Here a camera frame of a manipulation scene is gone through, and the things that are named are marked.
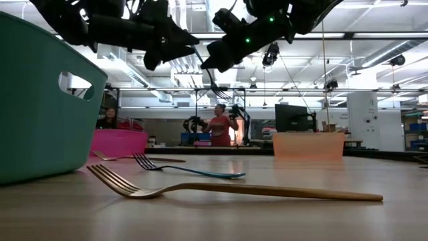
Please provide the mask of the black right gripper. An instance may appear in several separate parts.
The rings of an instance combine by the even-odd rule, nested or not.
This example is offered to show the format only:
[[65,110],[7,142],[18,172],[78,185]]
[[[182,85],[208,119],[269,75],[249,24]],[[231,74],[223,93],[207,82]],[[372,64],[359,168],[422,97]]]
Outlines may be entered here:
[[[237,22],[230,31],[230,46],[239,54],[250,54],[273,42],[273,17],[256,19],[251,23],[245,18]],[[231,48],[218,40],[207,46],[209,57],[201,64],[202,69],[217,69],[225,72],[240,63]]]

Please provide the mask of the black monitor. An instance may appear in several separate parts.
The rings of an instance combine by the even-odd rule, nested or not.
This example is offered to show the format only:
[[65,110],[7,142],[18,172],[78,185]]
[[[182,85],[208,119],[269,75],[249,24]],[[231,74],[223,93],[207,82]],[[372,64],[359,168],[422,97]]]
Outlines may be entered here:
[[275,105],[277,132],[306,132],[317,131],[316,113],[309,112],[304,106],[288,104]]

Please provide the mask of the black aluminium table frame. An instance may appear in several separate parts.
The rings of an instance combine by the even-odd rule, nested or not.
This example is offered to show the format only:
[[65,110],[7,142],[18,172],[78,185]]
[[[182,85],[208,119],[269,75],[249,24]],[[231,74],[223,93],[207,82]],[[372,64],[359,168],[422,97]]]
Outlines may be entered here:
[[[273,156],[273,149],[260,149],[258,147],[165,147],[146,148],[146,154],[159,155],[267,155]],[[392,152],[369,151],[364,149],[345,149],[342,154],[346,157],[362,157],[369,159],[385,159],[391,161],[406,161],[418,163],[414,156],[428,155],[428,152]]]

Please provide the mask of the shelf with blue bins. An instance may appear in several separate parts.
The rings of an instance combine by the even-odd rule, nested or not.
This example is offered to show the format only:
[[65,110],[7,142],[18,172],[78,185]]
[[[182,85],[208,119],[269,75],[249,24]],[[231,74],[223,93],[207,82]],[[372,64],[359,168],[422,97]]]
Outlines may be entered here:
[[401,120],[405,150],[428,152],[428,110],[405,111]]

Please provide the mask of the person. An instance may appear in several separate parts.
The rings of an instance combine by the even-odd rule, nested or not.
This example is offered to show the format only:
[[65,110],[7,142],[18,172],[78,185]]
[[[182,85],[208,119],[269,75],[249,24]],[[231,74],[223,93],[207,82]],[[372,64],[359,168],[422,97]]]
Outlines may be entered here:
[[97,129],[116,129],[117,128],[117,119],[116,111],[114,108],[106,109],[105,116],[96,123]]
[[203,133],[211,133],[211,145],[216,147],[230,146],[231,138],[229,130],[237,131],[239,125],[235,119],[230,119],[224,115],[225,105],[217,104],[214,108],[215,117],[202,127]]

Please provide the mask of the blue crate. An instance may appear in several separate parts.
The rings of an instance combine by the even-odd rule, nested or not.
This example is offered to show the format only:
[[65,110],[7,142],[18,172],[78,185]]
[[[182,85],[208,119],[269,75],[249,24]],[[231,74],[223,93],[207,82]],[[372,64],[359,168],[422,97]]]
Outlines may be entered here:
[[180,145],[210,145],[210,133],[181,133]]

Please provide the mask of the white pillar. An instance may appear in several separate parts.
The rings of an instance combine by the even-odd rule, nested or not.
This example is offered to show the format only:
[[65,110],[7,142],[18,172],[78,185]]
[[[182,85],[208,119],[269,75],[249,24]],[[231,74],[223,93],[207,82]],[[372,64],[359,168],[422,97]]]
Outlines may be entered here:
[[367,149],[380,148],[379,112],[374,92],[352,92],[347,96],[348,131]]

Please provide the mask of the orange plastic bin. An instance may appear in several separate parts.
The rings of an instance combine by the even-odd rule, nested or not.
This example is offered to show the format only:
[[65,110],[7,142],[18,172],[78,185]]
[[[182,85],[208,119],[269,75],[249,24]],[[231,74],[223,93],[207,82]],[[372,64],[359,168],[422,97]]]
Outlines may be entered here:
[[274,133],[274,157],[279,160],[339,161],[342,160],[343,133]]

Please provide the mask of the teal plastic bin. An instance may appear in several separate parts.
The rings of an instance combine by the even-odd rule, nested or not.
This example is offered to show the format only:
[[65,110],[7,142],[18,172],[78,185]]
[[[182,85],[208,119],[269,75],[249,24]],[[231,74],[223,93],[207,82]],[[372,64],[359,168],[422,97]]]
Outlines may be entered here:
[[48,31],[0,11],[0,185],[81,168],[107,78]]

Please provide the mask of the silver air duct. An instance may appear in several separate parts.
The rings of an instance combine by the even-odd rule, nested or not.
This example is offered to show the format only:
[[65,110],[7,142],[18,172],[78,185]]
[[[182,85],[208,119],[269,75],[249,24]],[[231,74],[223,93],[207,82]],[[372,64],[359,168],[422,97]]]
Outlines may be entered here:
[[394,41],[389,45],[377,50],[375,53],[365,57],[361,62],[362,68],[372,68],[376,65],[382,64],[387,60],[395,58],[402,53],[415,48],[423,43],[425,39],[414,39],[414,40],[405,40],[405,41]]

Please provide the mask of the blue handled fork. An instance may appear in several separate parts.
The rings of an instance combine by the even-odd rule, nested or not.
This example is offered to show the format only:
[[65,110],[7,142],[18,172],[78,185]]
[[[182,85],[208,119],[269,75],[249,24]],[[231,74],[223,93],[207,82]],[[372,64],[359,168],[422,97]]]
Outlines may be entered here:
[[186,171],[189,173],[194,173],[198,175],[204,175],[207,177],[214,177],[219,179],[235,179],[235,178],[245,176],[245,173],[216,173],[216,172],[202,171],[198,169],[190,169],[190,168],[173,166],[173,165],[157,166],[143,153],[133,153],[132,156],[134,157],[135,161],[143,169],[147,171],[162,171],[163,169],[170,168],[170,169],[177,169],[180,171]]

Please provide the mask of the red plastic bin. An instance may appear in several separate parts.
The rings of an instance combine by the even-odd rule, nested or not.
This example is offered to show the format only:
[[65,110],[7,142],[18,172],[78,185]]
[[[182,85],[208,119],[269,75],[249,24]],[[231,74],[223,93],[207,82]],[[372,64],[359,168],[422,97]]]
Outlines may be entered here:
[[123,157],[144,152],[148,142],[146,132],[124,129],[96,129],[90,147],[109,157]]

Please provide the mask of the gold fork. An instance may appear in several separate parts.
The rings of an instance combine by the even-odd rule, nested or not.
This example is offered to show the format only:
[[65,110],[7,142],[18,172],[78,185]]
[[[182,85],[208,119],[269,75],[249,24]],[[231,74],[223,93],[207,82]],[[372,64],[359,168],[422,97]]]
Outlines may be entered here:
[[131,199],[148,199],[166,192],[180,190],[213,191],[220,193],[238,193],[274,197],[296,197],[308,199],[334,199],[345,201],[381,202],[383,196],[370,193],[331,191],[296,187],[275,187],[265,185],[235,185],[225,183],[180,183],[168,187],[150,189],[134,185],[119,174],[103,165],[89,165],[87,169],[104,185],[117,194]]
[[[131,159],[132,158],[132,155],[127,155],[127,156],[123,156],[123,157],[107,157],[105,154],[103,154],[100,151],[92,151],[92,153],[104,161],[116,161],[119,159]],[[169,158],[163,158],[163,157],[150,157],[149,159],[151,161],[185,163],[185,160],[182,160],[182,159],[169,159]]]

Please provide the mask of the black background frame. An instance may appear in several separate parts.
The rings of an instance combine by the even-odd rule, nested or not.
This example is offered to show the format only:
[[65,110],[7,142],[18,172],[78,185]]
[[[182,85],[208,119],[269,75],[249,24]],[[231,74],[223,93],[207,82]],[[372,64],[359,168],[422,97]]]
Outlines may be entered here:
[[211,101],[207,103],[201,103],[200,99],[208,97],[207,93],[212,92],[216,97],[220,100],[224,100],[227,103],[233,102],[234,104],[238,104],[241,107],[244,107],[246,104],[246,88],[227,88],[227,87],[218,87],[218,88],[119,88],[117,90],[117,101],[118,108],[122,109],[142,109],[142,108],[162,108],[161,106],[149,106],[147,105],[147,101],[143,101],[142,105],[123,105],[123,97],[122,94],[124,92],[171,92],[171,93],[184,93],[190,96],[191,102],[194,106],[188,105],[188,107],[175,102],[173,99],[171,100],[171,105],[167,106],[167,108],[194,108],[195,116],[199,116],[198,110],[199,108],[208,108],[211,105]]

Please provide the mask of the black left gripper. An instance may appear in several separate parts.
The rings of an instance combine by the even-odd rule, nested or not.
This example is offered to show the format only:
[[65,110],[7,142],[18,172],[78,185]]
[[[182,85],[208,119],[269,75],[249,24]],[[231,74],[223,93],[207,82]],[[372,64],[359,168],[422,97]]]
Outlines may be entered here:
[[194,49],[188,46],[198,45],[199,39],[187,30],[181,29],[172,19],[169,23],[169,39],[174,44],[184,46],[167,47],[168,42],[165,37],[169,20],[167,13],[146,13],[144,20],[153,27],[144,56],[144,65],[148,70],[155,70],[161,62],[169,62],[195,53]]

